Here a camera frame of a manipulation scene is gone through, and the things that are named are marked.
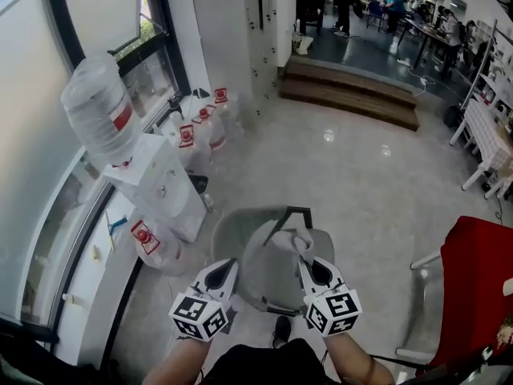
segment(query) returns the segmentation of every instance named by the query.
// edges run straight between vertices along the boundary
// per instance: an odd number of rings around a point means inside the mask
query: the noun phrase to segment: window frame
[[[123,77],[150,55],[161,49],[164,49],[168,56],[172,77],[176,81],[177,91],[151,118],[146,127],[143,128],[144,132],[152,133],[154,125],[159,127],[171,113],[175,111],[181,112],[180,101],[186,95],[191,94],[191,89],[176,39],[168,0],[147,1],[152,17],[155,13],[154,20],[163,27],[164,32],[158,33],[133,51],[127,53],[118,61],[118,65],[119,73]],[[73,26],[66,0],[43,0],[43,7],[50,25],[54,29],[56,43],[60,46],[63,57],[70,66],[70,70],[73,71],[85,59],[85,54]],[[0,318],[0,328],[2,330],[21,332],[36,341],[44,342],[46,348],[52,353],[55,351],[55,346],[59,342],[59,323],[64,308],[64,302],[61,298],[63,294],[67,293],[89,237],[102,218],[104,209],[114,193],[114,186],[105,180],[101,191],[95,197],[91,210],[85,216],[85,220],[73,240],[63,274],[56,276],[59,279],[59,284],[51,305],[50,318],[47,325],[26,321],[10,321],[2,315]]]

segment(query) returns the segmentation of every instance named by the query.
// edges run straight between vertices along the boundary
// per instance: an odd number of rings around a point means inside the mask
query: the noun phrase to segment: black shorts
[[[221,356],[200,385],[334,385],[304,339],[280,349],[237,345]]]

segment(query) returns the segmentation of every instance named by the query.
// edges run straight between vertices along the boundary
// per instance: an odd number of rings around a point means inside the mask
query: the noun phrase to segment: white floor
[[[343,111],[272,100],[254,130],[218,151],[208,188],[216,211],[189,247],[188,275],[168,279],[173,297],[209,263],[211,231],[223,213],[276,203],[310,207],[314,227],[330,233],[336,265],[362,302],[364,314],[352,335],[368,352],[394,357],[411,314],[409,264],[439,249],[462,215],[497,221],[496,199],[485,201],[477,183],[461,190],[477,162],[461,144],[448,144],[452,131],[442,122],[445,107],[437,97],[420,96],[421,127],[415,133]],[[513,225],[513,207],[505,201],[503,220]],[[112,353],[128,382],[140,383],[169,352],[168,281],[144,266],[135,285]],[[442,294],[436,292],[441,306]],[[277,316],[241,300],[235,307],[232,332],[214,339],[205,371],[237,343],[270,344]],[[425,322],[431,332],[415,346],[434,351],[439,322],[435,316]],[[321,338],[301,318],[293,321],[293,337],[307,339],[319,358],[324,354]],[[390,368],[397,378],[400,369]],[[329,360],[326,371],[336,378]]]

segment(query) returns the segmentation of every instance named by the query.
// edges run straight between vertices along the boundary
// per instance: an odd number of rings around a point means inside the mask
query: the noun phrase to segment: dark floor
[[[353,13],[350,14],[350,21],[349,39],[337,37],[329,30],[335,23],[335,18],[331,14],[325,15],[324,28],[320,35],[316,35],[315,27],[308,26],[306,34],[314,40],[309,53],[301,57],[356,67],[423,89],[419,77],[410,74],[408,67],[397,63],[397,59],[402,59],[414,64],[422,43],[421,37],[406,32],[398,50],[401,27],[396,36],[392,36],[383,32],[378,33],[377,24],[370,24],[367,29],[366,19],[359,19]],[[470,88],[469,84],[455,71],[450,78],[441,81],[440,74],[434,69],[436,64],[430,58],[425,67],[419,64],[412,72],[438,80],[436,84],[427,86],[428,92],[451,103],[462,101]]]

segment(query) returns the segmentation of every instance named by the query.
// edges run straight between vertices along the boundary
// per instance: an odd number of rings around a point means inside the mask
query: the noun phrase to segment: shoe
[[[345,39],[349,37],[349,33],[347,31],[337,31],[335,35],[338,37],[344,37]]]
[[[273,332],[273,348],[277,348],[278,343],[287,343],[290,338],[290,332],[292,331],[292,325],[290,324],[290,320],[281,315],[276,320],[276,325],[274,326]]]

